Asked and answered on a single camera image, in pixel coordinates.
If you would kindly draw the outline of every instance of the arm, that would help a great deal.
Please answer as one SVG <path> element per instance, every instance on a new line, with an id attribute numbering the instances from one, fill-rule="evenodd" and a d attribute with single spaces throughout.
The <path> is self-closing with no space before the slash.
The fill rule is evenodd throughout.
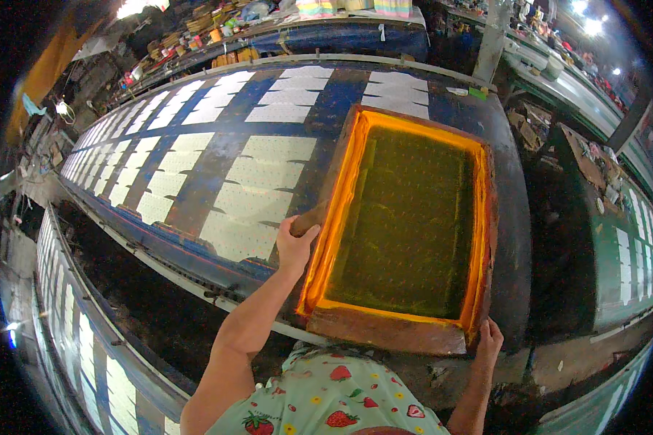
<path id="1" fill-rule="evenodd" d="M 251 360 L 266 344 L 280 307 L 304 273 L 310 243 L 320 231 L 315 225 L 303 237 L 293 237 L 289 230 L 296 218 L 280 223 L 276 238 L 280 255 L 278 271 L 239 304 L 220 326 L 208 366 L 182 411 L 183 434 L 205 433 L 227 408 L 254 393 Z"/>
<path id="2" fill-rule="evenodd" d="M 467 387 L 445 426 L 452 435 L 481 435 L 484 417 L 491 394 L 491 380 L 503 335 L 491 319 L 485 320 L 480 329 L 481 340 L 476 357 L 471 363 Z"/>

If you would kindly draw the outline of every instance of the hand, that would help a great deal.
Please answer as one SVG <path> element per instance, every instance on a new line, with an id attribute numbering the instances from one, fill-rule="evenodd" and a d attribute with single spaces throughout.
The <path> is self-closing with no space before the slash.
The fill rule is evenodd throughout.
<path id="1" fill-rule="evenodd" d="M 310 259 L 310 244 L 317 237 L 321 227 L 314 225 L 302 237 L 293 237 L 290 226 L 299 217 L 295 215 L 280 223 L 276 245 L 279 248 L 279 269 L 302 275 Z"/>
<path id="2" fill-rule="evenodd" d="M 479 370 L 479 375 L 491 376 L 496 366 L 498 353 L 503 345 L 503 334 L 496 322 L 488 318 L 482 322 L 479 328 L 479 345 L 476 348 L 476 357 L 473 367 Z"/>

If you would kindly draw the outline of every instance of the light green shirt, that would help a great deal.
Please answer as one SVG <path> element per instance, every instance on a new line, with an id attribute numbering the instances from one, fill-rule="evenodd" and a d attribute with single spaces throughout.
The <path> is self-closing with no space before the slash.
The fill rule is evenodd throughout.
<path id="1" fill-rule="evenodd" d="M 312 347 L 293 351 L 280 376 L 232 405 L 206 434 L 340 435 L 390 426 L 449 435 L 394 372 L 350 353 Z"/>

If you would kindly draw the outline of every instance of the plastic bag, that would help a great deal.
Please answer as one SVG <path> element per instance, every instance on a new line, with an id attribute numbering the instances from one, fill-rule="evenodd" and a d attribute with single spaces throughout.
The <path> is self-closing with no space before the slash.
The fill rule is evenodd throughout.
<path id="1" fill-rule="evenodd" d="M 249 22 L 266 17 L 269 12 L 276 8 L 271 0 L 257 0 L 244 6 L 242 9 L 242 21 Z"/>
<path id="2" fill-rule="evenodd" d="M 299 10 L 295 4 L 295 0 L 280 0 L 279 9 L 280 12 L 286 15 L 296 13 Z"/>

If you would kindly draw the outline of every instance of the wooden frame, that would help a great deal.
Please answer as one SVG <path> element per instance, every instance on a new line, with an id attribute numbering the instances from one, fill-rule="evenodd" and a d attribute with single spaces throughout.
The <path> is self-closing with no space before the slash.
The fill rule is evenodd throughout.
<path id="1" fill-rule="evenodd" d="M 342 216 L 354 195 L 358 167 L 365 148 L 370 122 L 397 125 L 462 148 L 474 158 L 474 223 L 470 274 L 461 315 L 440 319 L 377 310 L 328 300 L 325 287 L 332 272 L 345 227 Z M 354 105 L 344 124 L 329 167 L 318 205 L 293 225 L 300 235 L 315 223 L 322 225 L 295 312 L 308 318 L 307 330 L 386 349 L 432 354 L 466 353 L 480 322 L 488 316 L 490 284 L 497 235 L 497 198 L 493 183 L 493 159 L 489 144 L 460 130 L 429 120 L 387 110 Z"/>

